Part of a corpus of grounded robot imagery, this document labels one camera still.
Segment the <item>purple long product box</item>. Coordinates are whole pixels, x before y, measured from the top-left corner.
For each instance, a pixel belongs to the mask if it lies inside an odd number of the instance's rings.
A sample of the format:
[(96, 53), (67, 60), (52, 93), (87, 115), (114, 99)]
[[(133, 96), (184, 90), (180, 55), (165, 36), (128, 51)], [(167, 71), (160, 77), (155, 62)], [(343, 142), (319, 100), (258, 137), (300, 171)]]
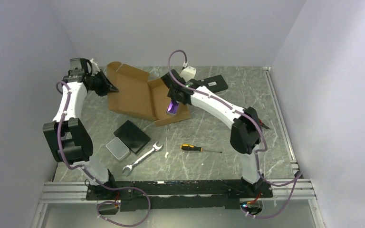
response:
[(167, 107), (166, 114), (170, 116), (175, 116), (178, 112), (178, 109), (179, 102), (172, 99)]

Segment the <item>brown cardboard express box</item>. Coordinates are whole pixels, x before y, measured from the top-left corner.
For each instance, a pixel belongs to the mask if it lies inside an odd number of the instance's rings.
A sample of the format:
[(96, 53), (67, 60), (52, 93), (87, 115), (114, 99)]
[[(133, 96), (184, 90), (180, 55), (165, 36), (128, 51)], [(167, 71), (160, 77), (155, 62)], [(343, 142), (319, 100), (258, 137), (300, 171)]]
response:
[(107, 78), (118, 92), (107, 95), (108, 109), (115, 113), (153, 121), (164, 126), (191, 118), (188, 106), (180, 104), (176, 115), (166, 113), (171, 99), (161, 79), (149, 80), (149, 73), (115, 61), (106, 66)]

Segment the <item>red handled box cutter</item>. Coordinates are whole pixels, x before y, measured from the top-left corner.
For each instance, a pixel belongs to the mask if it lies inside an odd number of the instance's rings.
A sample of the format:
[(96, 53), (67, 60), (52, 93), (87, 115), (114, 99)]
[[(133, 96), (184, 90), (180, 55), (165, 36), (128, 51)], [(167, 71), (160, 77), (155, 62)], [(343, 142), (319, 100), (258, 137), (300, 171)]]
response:
[(263, 123), (261, 120), (259, 120), (259, 122), (260, 122), (261, 127), (265, 128), (265, 129), (270, 129), (270, 127), (267, 126), (265, 123)]

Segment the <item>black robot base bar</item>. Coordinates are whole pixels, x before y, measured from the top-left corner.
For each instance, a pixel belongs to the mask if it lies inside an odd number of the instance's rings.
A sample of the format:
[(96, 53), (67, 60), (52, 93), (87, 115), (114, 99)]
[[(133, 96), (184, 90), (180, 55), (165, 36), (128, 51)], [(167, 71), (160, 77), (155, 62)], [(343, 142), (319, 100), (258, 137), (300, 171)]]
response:
[(122, 212), (138, 209), (225, 208), (237, 209), (241, 200), (271, 198), (272, 187), (263, 181), (251, 190), (243, 179), (111, 181), (114, 191), (88, 185), (86, 200), (120, 200)]

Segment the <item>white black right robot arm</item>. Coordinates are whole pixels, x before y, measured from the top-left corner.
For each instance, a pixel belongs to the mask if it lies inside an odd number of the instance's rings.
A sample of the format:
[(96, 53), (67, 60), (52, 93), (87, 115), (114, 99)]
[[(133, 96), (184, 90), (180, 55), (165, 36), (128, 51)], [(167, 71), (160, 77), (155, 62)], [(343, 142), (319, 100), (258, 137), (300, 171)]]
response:
[(168, 88), (171, 98), (168, 113), (174, 113), (176, 105), (186, 104), (198, 107), (220, 121), (231, 131), (230, 144), (240, 154), (243, 192), (255, 197), (261, 191), (263, 173), (260, 169), (258, 154), (265, 145), (261, 123), (257, 111), (231, 104), (214, 93), (209, 80), (184, 80), (174, 69), (161, 77)]

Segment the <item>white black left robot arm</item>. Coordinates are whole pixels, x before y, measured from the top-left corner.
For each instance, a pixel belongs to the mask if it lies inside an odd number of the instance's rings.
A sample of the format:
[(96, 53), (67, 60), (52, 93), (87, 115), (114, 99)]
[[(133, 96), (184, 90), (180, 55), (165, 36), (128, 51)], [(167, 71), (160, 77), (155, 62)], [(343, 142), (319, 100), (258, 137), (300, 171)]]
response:
[(53, 120), (43, 125), (53, 158), (69, 170), (81, 171), (94, 190), (105, 199), (117, 195), (118, 187), (109, 169), (93, 156), (92, 139), (81, 122), (84, 100), (89, 91), (107, 96), (119, 90), (107, 78), (94, 59), (73, 58), (71, 69), (56, 83), (62, 98)]

